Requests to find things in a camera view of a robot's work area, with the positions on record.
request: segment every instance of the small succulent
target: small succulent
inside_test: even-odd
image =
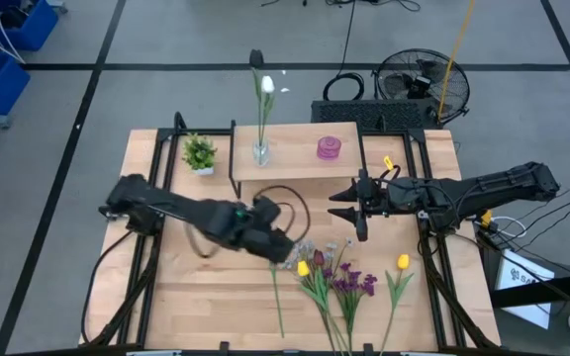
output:
[[[182,159],[190,165],[193,170],[210,168],[215,165],[215,152],[213,143],[196,133],[188,136],[184,143],[184,156]]]

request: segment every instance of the gray floor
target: gray floor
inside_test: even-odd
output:
[[[419,0],[422,11],[399,4],[358,6],[347,62],[375,63],[410,47],[450,53],[467,1]],[[570,1],[551,0],[570,43]],[[117,0],[67,0],[44,48],[25,53],[30,63],[94,63]],[[336,63],[341,59],[349,7],[298,0],[261,8],[260,0],[127,0],[108,63],[244,63],[251,48],[269,62]],[[539,0],[478,0],[457,61],[470,64],[568,64]],[[89,71],[31,71],[32,79],[0,131],[0,325],[15,289]],[[273,123],[305,123],[334,70],[271,73],[278,95]],[[361,71],[372,97],[368,71]],[[449,126],[461,143],[464,176],[535,160],[549,164],[570,187],[570,71],[470,71],[470,113]],[[251,124],[254,97],[247,71],[103,71],[91,102],[47,234],[35,278],[8,352],[73,347],[89,273],[105,222],[96,213],[115,183],[132,129],[169,126],[181,111],[190,127]],[[349,83],[332,89],[348,99]],[[568,201],[570,195],[560,202]],[[535,204],[497,210],[519,217]],[[535,214],[525,221],[540,214]],[[555,222],[539,223],[530,236]],[[531,248],[570,264],[570,217]],[[510,329],[504,344],[529,351],[568,352],[538,345]]]

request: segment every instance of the yellow tulip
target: yellow tulip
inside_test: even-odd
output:
[[[309,266],[305,261],[298,261],[298,275],[301,277],[305,277],[309,275]]]
[[[397,267],[401,270],[405,270],[411,264],[411,258],[408,254],[404,253],[400,255],[400,258],[397,259]]]

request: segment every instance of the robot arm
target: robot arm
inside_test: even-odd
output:
[[[241,202],[195,201],[153,188],[143,176],[132,174],[120,178],[107,198],[107,206],[99,211],[108,218],[129,216],[127,229],[143,235],[159,233],[162,218],[174,217],[192,224],[224,248],[244,248],[272,262],[284,262],[294,241],[281,229],[271,228],[280,208],[266,197],[257,197],[253,205],[249,208]]]
[[[329,212],[355,224],[360,241],[367,239],[366,218],[374,215],[424,212],[433,232],[447,233],[465,218],[514,200],[549,201],[558,189],[549,168],[535,162],[461,181],[410,177],[389,181],[370,178],[361,169],[357,183],[330,197],[336,202],[357,202],[359,211],[349,208]]]

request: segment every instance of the wooden tabletop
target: wooden tabletop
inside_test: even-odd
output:
[[[282,180],[302,178],[357,177],[362,168],[360,146],[355,123],[268,125],[265,139],[269,146],[269,162],[264,167],[254,163],[252,146],[257,126],[235,128],[233,178],[236,181]],[[318,158],[318,140],[331,135],[341,141],[338,158]]]
[[[140,173],[144,176],[150,167],[155,131],[132,131],[121,174]],[[177,157],[171,190],[193,199],[215,198],[234,200],[235,193],[228,179],[229,137],[212,136],[218,149],[214,176],[196,176]],[[460,179],[452,138],[448,131],[427,132],[427,148],[436,178]],[[163,153],[162,167],[167,156]],[[400,138],[366,136],[366,162],[371,175],[384,169],[382,161],[390,155],[395,164],[406,167],[406,154]],[[418,173],[421,171],[416,154]],[[242,200],[249,203],[258,189],[271,181],[243,184]],[[280,180],[305,197],[312,215],[312,228],[307,238],[316,246],[328,242],[343,244],[346,237],[354,238],[353,225],[327,213],[328,208],[345,207],[344,203],[330,202],[327,197],[346,189],[349,179]],[[273,191],[269,197],[277,202],[289,202],[300,212],[300,203],[287,192]],[[290,213],[284,211],[279,223],[285,225]],[[304,228],[302,214],[296,216],[290,234],[297,237]],[[415,273],[405,290],[396,311],[387,350],[434,351],[436,341],[428,299],[424,265],[417,252],[418,231],[415,217],[376,217],[368,221],[369,240],[355,242],[346,249],[343,259],[364,273],[379,279],[374,297],[364,297],[357,310],[353,331],[354,350],[361,350],[365,342],[379,349],[390,314],[388,288],[384,271],[396,276],[396,259],[409,253],[409,272]],[[106,249],[125,231],[125,222],[110,222],[103,249]],[[473,236],[472,226],[465,222],[459,233]],[[500,344],[487,284],[479,252],[475,245],[460,238],[447,240],[456,293],[476,324],[488,338]],[[200,241],[202,249],[208,242]],[[135,246],[132,238],[109,254],[98,270],[92,291],[87,329],[90,337],[96,335],[112,316],[125,296],[127,280]],[[221,341],[229,341],[231,349],[246,350],[330,350],[318,310],[309,297],[299,291],[296,277],[288,271],[279,271],[277,280],[283,310],[285,338],[279,334],[276,303],[267,261],[244,252],[221,250],[211,259],[201,259],[191,250],[185,236],[183,222],[167,219],[161,247],[153,304],[146,339],[147,348],[161,349],[217,349]],[[441,308],[448,344],[454,344],[449,309],[441,299]],[[341,313],[336,300],[331,300],[332,313]],[[140,304],[135,307],[129,340],[135,340]]]

